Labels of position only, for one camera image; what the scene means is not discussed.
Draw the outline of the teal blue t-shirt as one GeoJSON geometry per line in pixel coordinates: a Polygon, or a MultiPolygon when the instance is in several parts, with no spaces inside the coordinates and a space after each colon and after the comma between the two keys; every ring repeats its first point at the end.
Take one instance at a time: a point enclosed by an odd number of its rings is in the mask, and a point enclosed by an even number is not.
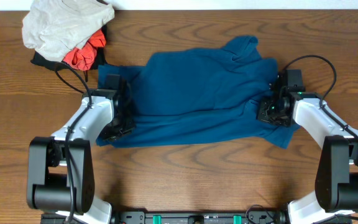
{"type": "Polygon", "coordinates": [[[239,36],[219,49],[153,54],[144,66],[101,65],[98,86],[110,74],[131,86],[135,129],[112,144],[150,147],[206,144],[259,137],[287,148],[297,125],[275,126],[257,119],[261,99],[278,76],[277,61],[263,58],[258,39],[239,36]]]}

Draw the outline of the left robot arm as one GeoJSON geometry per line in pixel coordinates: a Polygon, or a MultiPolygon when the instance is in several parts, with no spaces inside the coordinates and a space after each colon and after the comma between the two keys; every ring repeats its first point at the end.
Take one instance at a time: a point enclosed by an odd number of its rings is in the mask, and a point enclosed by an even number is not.
{"type": "Polygon", "coordinates": [[[29,144],[27,204],[56,214],[53,223],[111,223],[112,205],[94,194],[91,147],[115,141],[135,128],[128,84],[108,75],[105,88],[86,89],[77,112],[49,137],[29,144]]]}

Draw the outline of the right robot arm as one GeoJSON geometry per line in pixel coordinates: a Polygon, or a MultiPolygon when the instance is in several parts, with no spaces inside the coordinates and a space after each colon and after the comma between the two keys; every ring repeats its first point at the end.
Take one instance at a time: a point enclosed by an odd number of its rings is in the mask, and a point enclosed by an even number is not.
{"type": "Polygon", "coordinates": [[[300,70],[284,70],[263,98],[257,119],[304,128],[321,148],[314,191],[277,212],[274,223],[351,223],[358,220],[358,130],[317,93],[307,92],[300,70]]]}

